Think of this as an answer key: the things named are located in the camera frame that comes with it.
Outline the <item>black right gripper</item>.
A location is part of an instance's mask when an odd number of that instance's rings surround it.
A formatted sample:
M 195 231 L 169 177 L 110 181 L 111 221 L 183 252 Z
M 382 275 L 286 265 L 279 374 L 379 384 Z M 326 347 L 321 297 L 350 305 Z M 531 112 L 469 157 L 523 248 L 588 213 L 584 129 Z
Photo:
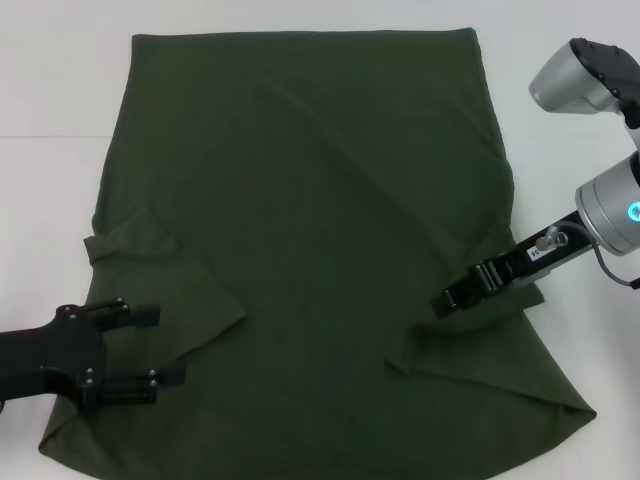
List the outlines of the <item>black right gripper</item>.
M 498 255 L 491 263 L 471 266 L 468 271 L 453 284 L 445 288 L 431 304 L 437 318 L 475 307 L 483 300 L 496 296 L 505 287 L 521 287 L 532 283 L 553 269 L 577 258 L 592 248 L 591 241 L 584 233 L 570 226 L 561 226 L 562 222 L 576 223 L 584 227 L 577 212 L 572 212 L 554 226 L 567 237 L 564 246 L 541 251 L 536 241 L 543 238 L 548 230 L 545 227 L 538 233 L 521 241 L 510 251 Z

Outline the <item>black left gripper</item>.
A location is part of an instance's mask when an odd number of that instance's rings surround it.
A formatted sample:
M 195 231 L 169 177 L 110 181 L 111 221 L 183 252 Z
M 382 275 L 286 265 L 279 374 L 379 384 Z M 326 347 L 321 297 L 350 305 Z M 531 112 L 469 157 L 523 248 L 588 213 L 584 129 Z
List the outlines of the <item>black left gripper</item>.
M 184 365 L 139 375 L 107 376 L 101 333 L 156 327 L 159 305 L 132 306 L 123 297 L 56 309 L 48 324 L 1 334 L 1 401 L 55 394 L 81 412 L 98 406 L 155 404 L 161 388 L 182 385 Z

